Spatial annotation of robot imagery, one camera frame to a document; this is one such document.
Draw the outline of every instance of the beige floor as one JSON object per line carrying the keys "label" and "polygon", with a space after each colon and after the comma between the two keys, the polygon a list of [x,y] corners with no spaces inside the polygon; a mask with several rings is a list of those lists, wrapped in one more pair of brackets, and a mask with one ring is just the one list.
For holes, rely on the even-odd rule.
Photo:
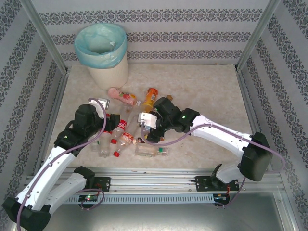
{"label": "beige floor", "polygon": [[[147,89],[155,87],[159,97],[172,94],[173,103],[181,110],[188,107],[231,129],[251,133],[233,65],[129,65],[128,69],[128,82],[122,90],[135,94],[138,99],[143,100]],[[95,85],[85,67],[75,65],[68,79],[48,153],[57,134],[89,97],[105,98],[107,95]],[[108,113],[117,113],[120,105],[121,102],[111,100]],[[168,131],[166,140],[181,135],[183,133]],[[102,158],[86,147],[70,167],[214,168],[236,159],[224,148],[192,136],[170,146],[168,156],[136,156],[134,150],[131,145],[119,158],[112,155]]]}

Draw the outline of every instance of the light blue trash bag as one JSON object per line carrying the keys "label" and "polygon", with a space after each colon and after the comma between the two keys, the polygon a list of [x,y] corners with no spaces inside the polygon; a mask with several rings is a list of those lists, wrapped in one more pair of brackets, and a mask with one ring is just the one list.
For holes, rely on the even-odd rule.
{"label": "light blue trash bag", "polygon": [[113,68],[126,53],[127,36],[120,26],[97,23],[77,34],[74,47],[81,64],[97,69]]}

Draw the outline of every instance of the wall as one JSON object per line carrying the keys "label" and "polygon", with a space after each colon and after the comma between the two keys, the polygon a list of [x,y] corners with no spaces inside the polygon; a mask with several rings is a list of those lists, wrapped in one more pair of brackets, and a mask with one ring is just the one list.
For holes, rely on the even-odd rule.
{"label": "wall", "polygon": [[286,160],[300,230],[308,230],[307,15],[308,0],[282,0],[242,70],[259,128]]}
{"label": "wall", "polygon": [[93,23],[124,27],[134,64],[236,64],[269,0],[34,0],[68,66],[76,34]]}
{"label": "wall", "polygon": [[[0,204],[33,174],[62,74],[18,0],[0,0]],[[8,218],[0,207],[0,230]]]}

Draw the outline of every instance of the trash bin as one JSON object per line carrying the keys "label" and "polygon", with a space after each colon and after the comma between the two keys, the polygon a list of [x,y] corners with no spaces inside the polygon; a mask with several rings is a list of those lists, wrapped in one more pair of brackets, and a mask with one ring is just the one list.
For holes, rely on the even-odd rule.
{"label": "trash bin", "polygon": [[127,36],[115,24],[97,23],[82,29],[74,43],[77,57],[103,90],[122,87],[128,78]]}

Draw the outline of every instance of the red bottle cap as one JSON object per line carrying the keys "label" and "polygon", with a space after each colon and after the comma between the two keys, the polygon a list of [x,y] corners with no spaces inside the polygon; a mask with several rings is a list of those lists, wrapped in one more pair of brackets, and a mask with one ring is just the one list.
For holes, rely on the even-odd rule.
{"label": "red bottle cap", "polygon": [[120,156],[120,153],[114,152],[114,156],[115,156],[115,157],[119,157],[119,156]]}

